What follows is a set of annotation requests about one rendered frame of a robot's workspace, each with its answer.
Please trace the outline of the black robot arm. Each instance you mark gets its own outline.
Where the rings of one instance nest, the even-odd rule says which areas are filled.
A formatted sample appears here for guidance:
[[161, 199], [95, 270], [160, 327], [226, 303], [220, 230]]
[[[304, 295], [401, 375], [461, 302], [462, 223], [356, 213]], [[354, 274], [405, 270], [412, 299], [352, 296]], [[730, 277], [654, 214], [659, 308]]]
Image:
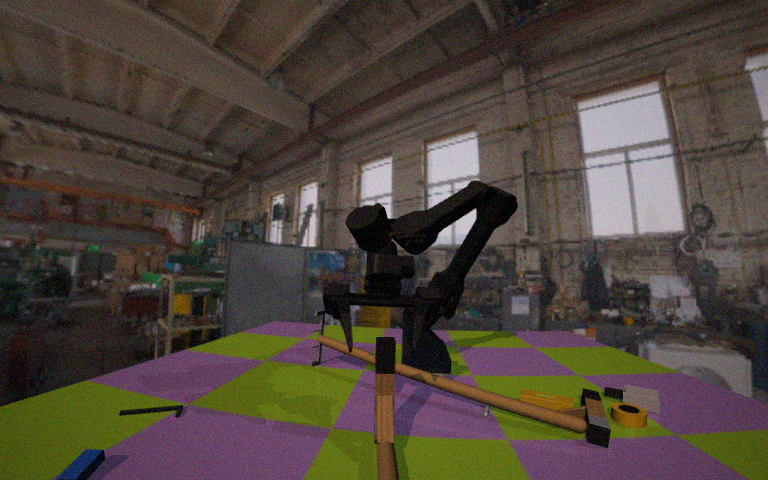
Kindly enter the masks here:
[[434, 274], [431, 288], [442, 293], [443, 311], [423, 322], [429, 328], [442, 316], [449, 320], [464, 291], [464, 279], [495, 228], [506, 224], [518, 208], [516, 196], [496, 187], [472, 180], [459, 192], [435, 206], [413, 211], [399, 218], [389, 218], [385, 208], [376, 203], [351, 211], [346, 226], [358, 246], [367, 251], [368, 269], [364, 290], [372, 283], [394, 285], [400, 293], [401, 279], [415, 274], [414, 256], [398, 256], [397, 242], [409, 254], [418, 255], [434, 244], [439, 233], [453, 222], [476, 209], [476, 220], [446, 270]]

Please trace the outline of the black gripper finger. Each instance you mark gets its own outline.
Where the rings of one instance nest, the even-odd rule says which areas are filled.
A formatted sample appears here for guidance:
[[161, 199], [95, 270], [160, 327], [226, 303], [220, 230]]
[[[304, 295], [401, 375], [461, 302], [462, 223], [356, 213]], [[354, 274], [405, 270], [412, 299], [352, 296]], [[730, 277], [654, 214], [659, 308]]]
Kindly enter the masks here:
[[332, 298], [331, 309], [332, 309], [333, 319], [339, 320], [343, 327], [349, 352], [352, 352], [353, 335], [352, 335], [352, 320], [350, 317], [349, 298], [337, 298], [337, 297]]
[[412, 318], [411, 348], [415, 354], [423, 322], [428, 322], [435, 307], [434, 301], [418, 300]]

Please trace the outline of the black l-shaped bar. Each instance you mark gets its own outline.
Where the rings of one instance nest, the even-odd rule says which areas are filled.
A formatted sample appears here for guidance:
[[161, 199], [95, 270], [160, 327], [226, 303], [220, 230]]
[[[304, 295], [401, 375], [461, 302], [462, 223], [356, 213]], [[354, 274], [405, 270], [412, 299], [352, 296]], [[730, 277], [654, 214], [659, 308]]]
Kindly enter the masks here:
[[147, 408], [147, 409], [145, 409], [145, 408], [143, 408], [143, 409], [133, 409], [133, 410], [129, 409], [129, 410], [122, 410], [122, 411], [120, 411], [119, 416], [121, 416], [121, 415], [131, 415], [131, 414], [135, 415], [135, 414], [142, 414], [142, 413], [144, 414], [144, 413], [151, 413], [151, 412], [152, 413], [155, 413], [155, 412], [159, 413], [159, 412], [162, 412], [162, 411], [166, 412], [166, 411], [172, 411], [172, 410], [176, 411], [177, 410], [176, 415], [175, 415], [175, 418], [177, 418], [177, 417], [180, 417], [181, 411], [183, 410], [182, 408], [183, 408], [183, 405], [180, 405], [180, 406], [175, 405], [175, 406], [168, 406], [168, 407], [164, 406], [164, 407], [157, 407], [157, 408], [154, 407], [154, 408]]

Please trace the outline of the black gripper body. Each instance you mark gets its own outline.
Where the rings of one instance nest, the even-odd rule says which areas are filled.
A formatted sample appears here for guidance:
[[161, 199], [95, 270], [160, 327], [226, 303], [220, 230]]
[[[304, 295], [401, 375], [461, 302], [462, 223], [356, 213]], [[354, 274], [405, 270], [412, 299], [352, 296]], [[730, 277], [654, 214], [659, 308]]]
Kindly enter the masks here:
[[325, 313], [332, 315], [331, 299], [349, 298], [350, 305], [384, 306], [384, 307], [413, 307], [413, 314], [418, 300], [435, 302], [431, 318], [437, 316], [443, 298], [439, 288], [417, 287], [415, 296], [400, 295], [394, 285], [372, 283], [365, 293], [349, 293], [349, 285], [328, 284], [324, 287], [323, 302]]

